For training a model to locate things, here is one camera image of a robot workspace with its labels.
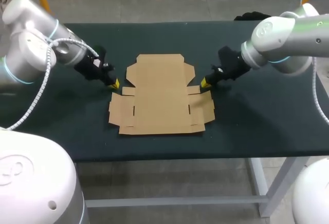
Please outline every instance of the concrete floor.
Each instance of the concrete floor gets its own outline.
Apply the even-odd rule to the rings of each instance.
[[[291,10],[300,0],[48,0],[62,23],[151,23],[232,20],[248,11],[271,15]],[[311,0],[320,13],[328,0]],[[2,37],[1,53],[8,46]],[[329,91],[329,64],[320,59],[320,78]],[[309,163],[318,160],[312,158]],[[265,158],[268,184],[284,158]],[[160,196],[250,195],[244,159],[80,163],[78,172],[86,199]],[[105,223],[229,223],[291,224],[291,190],[270,219],[256,206],[178,206],[91,209],[91,224]]]

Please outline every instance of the flat cardboard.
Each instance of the flat cardboard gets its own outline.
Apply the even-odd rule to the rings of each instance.
[[[215,119],[210,91],[188,86],[194,67],[180,54],[141,54],[127,68],[126,78],[135,87],[112,94],[109,123],[120,134],[178,134],[205,130]]]

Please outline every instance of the white robotic arm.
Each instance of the white robotic arm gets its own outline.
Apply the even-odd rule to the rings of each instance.
[[[0,130],[0,223],[89,224],[75,166],[58,144]]]
[[[118,80],[109,73],[113,66],[104,62],[105,50],[98,47],[96,54],[88,50],[78,36],[32,0],[12,0],[3,13],[3,21],[11,31],[11,44],[0,61],[0,92],[32,84],[44,74],[48,44],[57,39],[70,42],[55,43],[50,51],[51,67],[58,61],[73,67],[87,80],[99,79],[106,86],[118,88]]]

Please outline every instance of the cable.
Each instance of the cable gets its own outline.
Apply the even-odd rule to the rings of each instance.
[[[317,89],[316,89],[316,81],[317,81],[317,58],[316,57],[312,57],[312,61],[313,61],[312,93],[313,93],[314,103],[315,103],[315,106],[316,106],[317,110],[319,111],[321,117],[329,125],[329,119],[327,118],[327,116],[322,111],[322,109],[320,107],[320,104],[319,104],[319,101],[318,101],[318,96],[317,96]]]
[[[33,102],[31,103],[30,107],[27,109],[25,114],[15,124],[13,124],[9,128],[0,127],[0,129],[14,130],[17,127],[19,127],[27,119],[27,117],[29,117],[29,115],[32,113],[32,111],[34,110],[35,106],[37,105],[40,97],[42,96],[42,93],[45,90],[47,82],[48,82],[49,74],[50,74],[50,71],[51,71],[51,49],[53,47],[57,47],[59,42],[68,42],[68,43],[78,44],[80,46],[86,47],[95,57],[97,57],[97,58],[99,57],[99,55],[89,45],[85,44],[84,42],[80,42],[80,41],[73,40],[73,39],[67,39],[67,38],[55,39],[52,42],[50,42],[49,45],[48,45],[48,48],[47,48],[47,52],[46,52],[46,72],[45,72],[45,76],[43,78],[41,87],[40,87],[37,95],[35,96]]]

